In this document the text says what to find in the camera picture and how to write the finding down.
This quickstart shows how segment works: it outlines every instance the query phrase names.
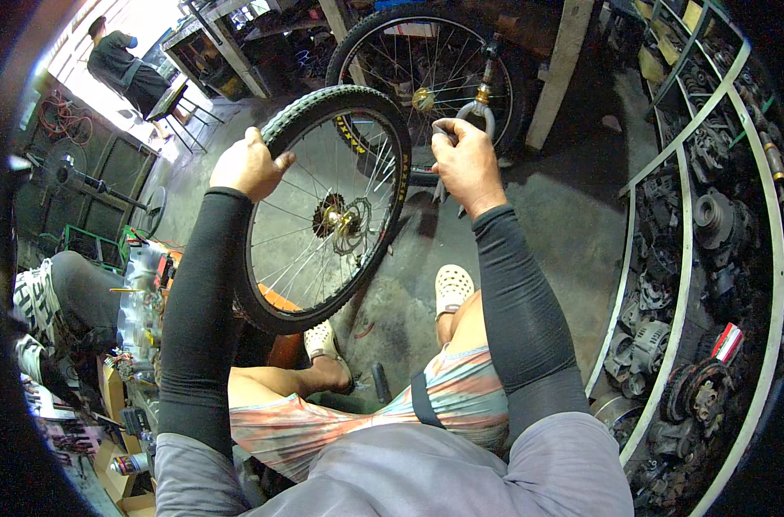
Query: bicycle wheel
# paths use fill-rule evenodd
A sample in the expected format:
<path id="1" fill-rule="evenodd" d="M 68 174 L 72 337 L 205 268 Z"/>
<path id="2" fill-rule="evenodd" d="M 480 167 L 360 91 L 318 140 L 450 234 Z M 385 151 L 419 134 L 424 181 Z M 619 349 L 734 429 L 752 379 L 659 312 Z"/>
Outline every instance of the bicycle wheel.
<path id="1" fill-rule="evenodd" d="M 378 152 L 344 144 L 332 123 L 342 117 L 360 122 Z M 262 139 L 272 156 L 293 150 L 297 162 L 254 207 L 237 305 L 257 327 L 301 333 L 334 315 L 383 259 L 406 199 L 411 144 L 395 104 L 355 85 L 298 99 Z"/>
<path id="2" fill-rule="evenodd" d="M 431 186 L 437 183 L 431 174 L 431 123 L 454 117 L 475 98 L 486 61 L 480 50 L 492 34 L 457 9 L 422 3 L 384 9 L 349 31 L 331 57 L 325 82 L 365 82 L 392 98 L 406 117 L 412 140 L 412 184 Z M 519 143 L 531 116 L 534 83 L 527 81 L 518 53 L 509 44 L 502 45 L 490 95 L 496 121 L 493 143 L 501 154 Z M 359 126 L 344 119 L 341 127 L 366 144 Z M 485 127 L 482 118 L 468 120 Z"/>

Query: hand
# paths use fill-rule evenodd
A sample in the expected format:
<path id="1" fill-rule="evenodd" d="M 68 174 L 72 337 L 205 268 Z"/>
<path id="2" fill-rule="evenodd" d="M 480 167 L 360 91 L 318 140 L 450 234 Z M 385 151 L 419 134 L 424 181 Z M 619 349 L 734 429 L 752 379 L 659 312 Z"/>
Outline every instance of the hand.
<path id="1" fill-rule="evenodd" d="M 259 129 L 245 130 L 245 139 L 236 141 L 216 162 L 211 187 L 228 187 L 247 195 L 252 202 L 267 198 L 283 178 L 286 169 L 297 160 L 293 152 L 284 152 L 271 160 Z"/>
<path id="2" fill-rule="evenodd" d="M 475 220 L 487 210 L 507 204 L 498 158 L 486 133 L 459 118 L 442 118 L 435 124 L 455 133 L 458 144 L 453 146 L 446 135 L 432 135 L 432 153 L 438 160 L 432 171 L 440 174 L 444 186 L 469 216 Z"/>

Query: spray can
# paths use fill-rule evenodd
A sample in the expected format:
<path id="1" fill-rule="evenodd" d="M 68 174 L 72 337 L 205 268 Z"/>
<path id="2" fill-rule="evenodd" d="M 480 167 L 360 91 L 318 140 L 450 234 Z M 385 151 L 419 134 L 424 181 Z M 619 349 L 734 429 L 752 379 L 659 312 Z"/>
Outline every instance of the spray can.
<path id="1" fill-rule="evenodd" d="M 110 463 L 110 470 L 121 474 L 122 476 L 130 476 L 131 474 L 138 474 L 150 470 L 148 465 L 147 454 L 128 454 L 127 456 L 117 456 L 113 458 Z"/>

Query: black shirt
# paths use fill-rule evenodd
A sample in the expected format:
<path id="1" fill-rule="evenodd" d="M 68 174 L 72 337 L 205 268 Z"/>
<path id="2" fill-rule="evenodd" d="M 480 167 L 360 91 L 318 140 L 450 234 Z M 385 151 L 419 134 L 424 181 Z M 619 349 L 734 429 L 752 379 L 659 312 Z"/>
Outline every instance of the black shirt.
<path id="1" fill-rule="evenodd" d="M 136 44 L 133 36 L 111 32 L 93 47 L 87 59 L 87 70 L 97 81 L 124 97 L 136 70 L 142 65 L 142 60 L 127 50 Z"/>

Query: black shorts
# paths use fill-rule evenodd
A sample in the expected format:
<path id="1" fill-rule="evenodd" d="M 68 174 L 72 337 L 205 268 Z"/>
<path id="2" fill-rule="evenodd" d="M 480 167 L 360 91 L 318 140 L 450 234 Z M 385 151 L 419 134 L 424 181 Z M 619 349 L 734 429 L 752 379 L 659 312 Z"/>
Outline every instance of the black shorts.
<path id="1" fill-rule="evenodd" d="M 133 104 L 133 107 L 142 113 L 142 117 L 147 119 L 153 107 L 165 93 L 171 84 L 164 77 L 159 75 L 155 69 L 141 65 L 136 70 L 136 75 L 132 81 L 125 97 Z"/>

